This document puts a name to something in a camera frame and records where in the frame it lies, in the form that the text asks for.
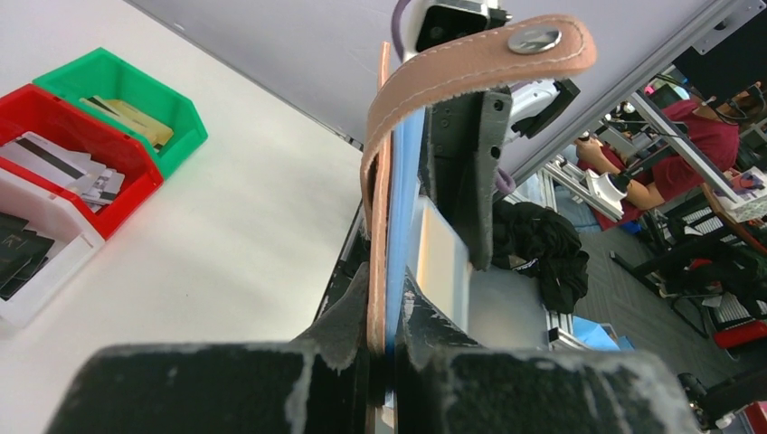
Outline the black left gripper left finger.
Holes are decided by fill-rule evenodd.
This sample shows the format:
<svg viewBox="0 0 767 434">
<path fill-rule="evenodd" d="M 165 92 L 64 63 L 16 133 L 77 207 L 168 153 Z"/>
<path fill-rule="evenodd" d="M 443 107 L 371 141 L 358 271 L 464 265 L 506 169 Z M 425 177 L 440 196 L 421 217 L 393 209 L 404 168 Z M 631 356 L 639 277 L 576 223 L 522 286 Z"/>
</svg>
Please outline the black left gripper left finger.
<svg viewBox="0 0 767 434">
<path fill-rule="evenodd" d="M 51 433 L 366 433 L 370 268 L 283 343 L 126 344 L 96 352 Z"/>
</svg>

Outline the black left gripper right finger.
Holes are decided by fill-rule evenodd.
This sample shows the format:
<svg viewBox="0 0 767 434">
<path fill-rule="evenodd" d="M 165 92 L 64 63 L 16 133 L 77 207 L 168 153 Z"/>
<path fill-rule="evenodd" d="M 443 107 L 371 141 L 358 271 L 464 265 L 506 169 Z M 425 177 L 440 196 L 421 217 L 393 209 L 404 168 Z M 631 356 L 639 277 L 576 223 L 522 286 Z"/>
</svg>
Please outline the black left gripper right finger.
<svg viewBox="0 0 767 434">
<path fill-rule="evenodd" d="M 396 336 L 399 433 L 695 433 L 653 354 L 487 348 L 404 281 Z"/>
</svg>

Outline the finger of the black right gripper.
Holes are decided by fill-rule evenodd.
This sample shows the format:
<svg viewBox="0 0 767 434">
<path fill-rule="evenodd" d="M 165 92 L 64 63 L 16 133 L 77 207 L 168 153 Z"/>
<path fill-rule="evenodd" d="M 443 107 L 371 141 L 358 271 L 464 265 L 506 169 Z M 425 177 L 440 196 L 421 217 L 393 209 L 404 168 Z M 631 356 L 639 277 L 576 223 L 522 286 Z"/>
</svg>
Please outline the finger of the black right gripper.
<svg viewBox="0 0 767 434">
<path fill-rule="evenodd" d="M 476 270 L 492 258 L 497 160 L 512 98 L 495 88 L 442 101 L 426 110 L 419 177 L 469 251 Z"/>
</svg>

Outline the gold credit card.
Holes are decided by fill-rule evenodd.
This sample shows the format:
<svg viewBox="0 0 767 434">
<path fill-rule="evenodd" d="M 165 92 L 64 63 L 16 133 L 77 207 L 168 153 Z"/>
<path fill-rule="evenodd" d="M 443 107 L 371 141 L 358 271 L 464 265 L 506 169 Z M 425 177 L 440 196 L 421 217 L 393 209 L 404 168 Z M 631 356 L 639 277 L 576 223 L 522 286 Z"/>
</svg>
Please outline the gold credit card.
<svg viewBox="0 0 767 434">
<path fill-rule="evenodd" d="M 416 252 L 412 271 L 422 294 L 458 328 L 469 326 L 468 248 L 436 205 L 421 196 L 413 221 Z"/>
</svg>

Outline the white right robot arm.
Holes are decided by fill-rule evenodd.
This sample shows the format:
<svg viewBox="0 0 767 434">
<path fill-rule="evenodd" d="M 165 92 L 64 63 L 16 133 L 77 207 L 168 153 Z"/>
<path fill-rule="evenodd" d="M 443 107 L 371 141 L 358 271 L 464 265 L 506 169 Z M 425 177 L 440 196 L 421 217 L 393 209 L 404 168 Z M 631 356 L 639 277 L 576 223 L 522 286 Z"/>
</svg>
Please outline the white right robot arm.
<svg viewBox="0 0 767 434">
<path fill-rule="evenodd" d="M 439 102 L 425 113 L 419 178 L 476 270 L 493 256 L 493 204 L 516 189 L 504 146 L 549 126 L 579 95 L 571 80 L 534 80 Z"/>
</svg>

